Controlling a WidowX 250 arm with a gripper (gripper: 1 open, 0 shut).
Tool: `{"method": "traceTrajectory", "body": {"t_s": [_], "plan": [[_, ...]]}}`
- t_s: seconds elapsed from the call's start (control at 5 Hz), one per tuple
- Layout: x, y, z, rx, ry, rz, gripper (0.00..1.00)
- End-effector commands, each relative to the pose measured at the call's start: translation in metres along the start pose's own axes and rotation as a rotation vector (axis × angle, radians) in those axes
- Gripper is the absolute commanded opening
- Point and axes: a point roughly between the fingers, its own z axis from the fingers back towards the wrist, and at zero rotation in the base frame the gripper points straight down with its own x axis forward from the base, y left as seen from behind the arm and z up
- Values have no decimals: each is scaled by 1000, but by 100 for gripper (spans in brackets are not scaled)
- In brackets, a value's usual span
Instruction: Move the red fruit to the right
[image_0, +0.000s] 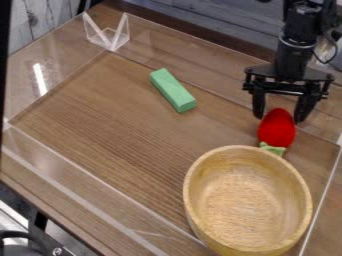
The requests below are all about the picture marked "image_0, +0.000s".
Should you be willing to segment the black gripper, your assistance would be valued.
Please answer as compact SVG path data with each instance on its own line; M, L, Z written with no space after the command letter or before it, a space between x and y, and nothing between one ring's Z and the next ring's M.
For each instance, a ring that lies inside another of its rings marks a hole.
M309 117L318 101L329 95L336 80L330 73L308 68L302 78L282 78L273 64L262 64L245 69L244 89L253 95L253 113L264 118L266 95L300 96L294 110L294 122L300 124Z

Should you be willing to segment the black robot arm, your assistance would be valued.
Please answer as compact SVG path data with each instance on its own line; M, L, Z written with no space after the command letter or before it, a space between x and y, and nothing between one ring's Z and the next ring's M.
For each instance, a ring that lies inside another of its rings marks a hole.
M332 30L338 26L337 0L284 0L284 28L278 37L276 60L272 64L250 66L245 69L244 89L253 96L253 113L264 118L266 95L297 96L294 122L304 122L317 103L328 98L334 82L332 73L309 67L312 58L322 64L316 53L320 37L334 49L338 45L332 38Z

